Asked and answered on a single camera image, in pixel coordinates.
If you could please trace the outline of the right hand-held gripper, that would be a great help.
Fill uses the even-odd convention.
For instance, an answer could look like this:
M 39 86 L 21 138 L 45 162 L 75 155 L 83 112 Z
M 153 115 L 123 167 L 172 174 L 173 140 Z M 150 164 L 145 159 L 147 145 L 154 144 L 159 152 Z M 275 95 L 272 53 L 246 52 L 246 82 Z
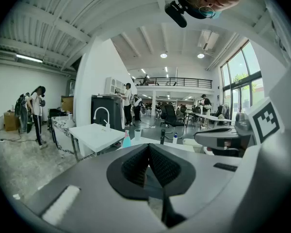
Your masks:
M 243 113 L 237 113 L 234 127 L 217 127 L 194 134 L 195 141 L 206 147 L 206 153 L 217 156 L 240 156 L 240 136 L 249 137 L 247 147 L 261 145 L 269 136 L 283 132 L 284 125 L 269 97 Z

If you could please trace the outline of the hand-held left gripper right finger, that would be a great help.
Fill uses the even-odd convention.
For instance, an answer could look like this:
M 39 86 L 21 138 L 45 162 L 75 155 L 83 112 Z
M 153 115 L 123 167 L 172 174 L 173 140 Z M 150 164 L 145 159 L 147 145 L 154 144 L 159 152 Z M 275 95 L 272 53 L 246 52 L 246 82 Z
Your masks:
M 195 167 L 187 159 L 188 151 L 161 144 L 148 144 L 149 165 L 163 189 L 164 196 L 185 194 L 196 177 Z

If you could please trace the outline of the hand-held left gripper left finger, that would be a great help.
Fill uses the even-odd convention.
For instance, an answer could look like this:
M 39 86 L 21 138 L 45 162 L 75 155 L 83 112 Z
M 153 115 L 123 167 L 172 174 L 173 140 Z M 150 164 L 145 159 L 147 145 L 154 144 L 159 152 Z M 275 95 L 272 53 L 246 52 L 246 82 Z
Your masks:
M 148 192 L 144 189 L 148 165 L 148 144 L 135 145 L 130 152 L 115 159 L 108 166 L 107 180 L 126 199 L 148 200 Z

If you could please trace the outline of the long white table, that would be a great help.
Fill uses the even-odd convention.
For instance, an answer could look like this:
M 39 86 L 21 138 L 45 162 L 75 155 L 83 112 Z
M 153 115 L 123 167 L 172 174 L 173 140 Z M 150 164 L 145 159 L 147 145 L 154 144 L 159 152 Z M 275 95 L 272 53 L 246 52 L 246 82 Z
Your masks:
M 206 128 L 210 128 L 210 126 L 209 126 L 209 121 L 210 120 L 214 121 L 214 125 L 213 125 L 214 127 L 217 127 L 218 122 L 226 122 L 226 123 L 229 123 L 229 124 L 231 124 L 233 122 L 230 119 L 225 119 L 225 118 L 219 119 L 216 116 L 204 115 L 204 114 L 199 114 L 199 113 L 194 113 L 194 112 L 186 112 L 185 114 L 186 114 L 186 116 L 185 116 L 184 125 L 185 125 L 186 128 L 188 126 L 189 119 L 190 118 L 194 119 L 195 116 L 197 116 L 196 125 L 201 126 L 201 127 L 206 127 Z

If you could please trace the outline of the white square sink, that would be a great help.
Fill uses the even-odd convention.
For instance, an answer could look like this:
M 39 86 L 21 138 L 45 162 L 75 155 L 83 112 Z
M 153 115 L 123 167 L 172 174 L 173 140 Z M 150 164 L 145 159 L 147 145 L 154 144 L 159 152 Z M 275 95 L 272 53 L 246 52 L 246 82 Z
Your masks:
M 70 133 L 77 138 L 80 153 L 83 157 L 104 150 L 124 138 L 122 131 L 108 129 L 98 124 L 90 124 L 69 129 Z

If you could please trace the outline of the black office chair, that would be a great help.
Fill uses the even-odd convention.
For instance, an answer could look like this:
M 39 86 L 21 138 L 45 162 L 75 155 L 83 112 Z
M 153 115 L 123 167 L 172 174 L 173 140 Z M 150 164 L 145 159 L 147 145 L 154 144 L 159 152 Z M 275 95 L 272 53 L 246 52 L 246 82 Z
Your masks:
M 184 127 L 185 117 L 182 115 L 177 116 L 173 105 L 163 105 L 162 114 L 164 115 L 164 122 L 167 126 L 171 126 L 172 128 Z

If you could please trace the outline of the white curved faucet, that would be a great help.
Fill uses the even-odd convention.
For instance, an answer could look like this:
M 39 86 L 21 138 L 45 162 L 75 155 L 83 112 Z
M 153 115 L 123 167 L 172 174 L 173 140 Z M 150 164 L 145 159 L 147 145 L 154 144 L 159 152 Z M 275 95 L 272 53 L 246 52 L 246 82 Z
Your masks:
M 95 110 L 95 112 L 94 112 L 94 117 L 93 117 L 93 119 L 96 120 L 96 118 L 97 118 L 97 111 L 100 110 L 100 109 L 105 110 L 106 113 L 107 113 L 107 120 L 104 120 L 104 121 L 105 121 L 105 123 L 106 123 L 106 124 L 105 124 L 106 131 L 109 132 L 109 131 L 111 130 L 111 128 L 110 128 L 110 113 L 109 113 L 109 110 L 108 110 L 107 108 L 105 108 L 105 107 L 98 107 L 98 108 Z

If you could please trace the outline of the large window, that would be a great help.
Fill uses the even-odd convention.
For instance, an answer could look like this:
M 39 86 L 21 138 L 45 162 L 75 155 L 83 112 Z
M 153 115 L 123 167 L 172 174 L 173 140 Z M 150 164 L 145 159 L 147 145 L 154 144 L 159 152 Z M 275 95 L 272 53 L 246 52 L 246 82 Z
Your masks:
M 230 108 L 231 119 L 264 99 L 262 74 L 250 41 L 221 66 L 221 76 L 223 102 Z

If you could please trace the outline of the black railing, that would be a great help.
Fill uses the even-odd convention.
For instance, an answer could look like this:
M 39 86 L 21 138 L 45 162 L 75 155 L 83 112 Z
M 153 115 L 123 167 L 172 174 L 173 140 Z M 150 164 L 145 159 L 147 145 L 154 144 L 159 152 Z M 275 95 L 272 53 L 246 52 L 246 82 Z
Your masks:
M 132 79 L 136 86 L 181 86 L 181 87 L 196 87 L 203 89 L 212 89 L 212 80 L 196 79 L 196 78 L 137 78 Z

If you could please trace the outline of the black cabinet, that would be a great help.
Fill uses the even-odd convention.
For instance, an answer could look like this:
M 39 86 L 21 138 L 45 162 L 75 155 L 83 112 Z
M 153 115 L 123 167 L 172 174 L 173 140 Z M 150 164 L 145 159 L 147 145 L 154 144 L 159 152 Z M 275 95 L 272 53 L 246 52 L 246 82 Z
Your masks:
M 94 112 L 98 107 L 105 107 L 110 113 L 110 128 L 118 131 L 125 131 L 125 114 L 123 99 L 114 95 L 92 95 L 91 98 L 91 124 L 96 123 L 105 126 L 107 113 L 100 109 L 97 111 L 96 120 L 93 119 Z

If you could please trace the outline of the marble counter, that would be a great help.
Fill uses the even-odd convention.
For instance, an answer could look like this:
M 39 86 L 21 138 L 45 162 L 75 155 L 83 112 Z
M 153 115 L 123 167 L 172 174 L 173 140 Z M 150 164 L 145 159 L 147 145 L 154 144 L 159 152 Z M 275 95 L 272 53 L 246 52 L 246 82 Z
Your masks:
M 54 141 L 59 154 L 63 158 L 74 154 L 69 129 L 75 126 L 76 124 L 71 115 L 54 116 L 51 118 L 51 129 Z

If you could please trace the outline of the ceiling air conditioner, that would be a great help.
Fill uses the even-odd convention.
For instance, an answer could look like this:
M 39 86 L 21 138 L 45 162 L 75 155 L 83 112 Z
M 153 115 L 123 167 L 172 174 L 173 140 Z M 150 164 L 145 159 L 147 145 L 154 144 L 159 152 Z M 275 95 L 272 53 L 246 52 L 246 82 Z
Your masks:
M 202 48 L 202 50 L 211 50 L 216 44 L 218 38 L 218 33 L 209 30 L 202 30 L 197 45 Z

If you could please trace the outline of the cardboard box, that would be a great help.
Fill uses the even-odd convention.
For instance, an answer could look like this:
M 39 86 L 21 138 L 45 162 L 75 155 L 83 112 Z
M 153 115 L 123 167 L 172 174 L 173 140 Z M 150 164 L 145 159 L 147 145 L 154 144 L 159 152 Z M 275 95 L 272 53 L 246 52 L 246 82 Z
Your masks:
M 4 128 L 7 132 L 16 131 L 20 127 L 19 118 L 15 116 L 14 112 L 5 112 L 4 117 Z

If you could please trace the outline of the tube ceiling light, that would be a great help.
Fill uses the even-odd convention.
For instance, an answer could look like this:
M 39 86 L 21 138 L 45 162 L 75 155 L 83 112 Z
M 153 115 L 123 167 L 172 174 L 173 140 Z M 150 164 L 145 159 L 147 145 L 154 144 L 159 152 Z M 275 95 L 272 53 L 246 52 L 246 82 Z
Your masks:
M 41 59 L 37 59 L 37 58 L 33 58 L 33 57 L 29 57 L 29 56 L 22 55 L 22 54 L 16 54 L 16 57 L 17 57 L 17 58 L 20 58 L 20 59 L 24 59 L 24 60 L 32 61 L 32 62 L 43 63 L 43 60 L 41 60 Z

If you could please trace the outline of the white wall cabinet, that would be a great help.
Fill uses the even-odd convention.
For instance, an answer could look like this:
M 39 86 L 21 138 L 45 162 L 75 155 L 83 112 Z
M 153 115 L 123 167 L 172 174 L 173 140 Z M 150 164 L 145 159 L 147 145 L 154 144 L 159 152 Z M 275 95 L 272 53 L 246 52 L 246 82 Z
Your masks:
M 113 77 L 107 77 L 105 82 L 105 94 L 115 95 L 117 92 L 124 93 L 125 83 Z

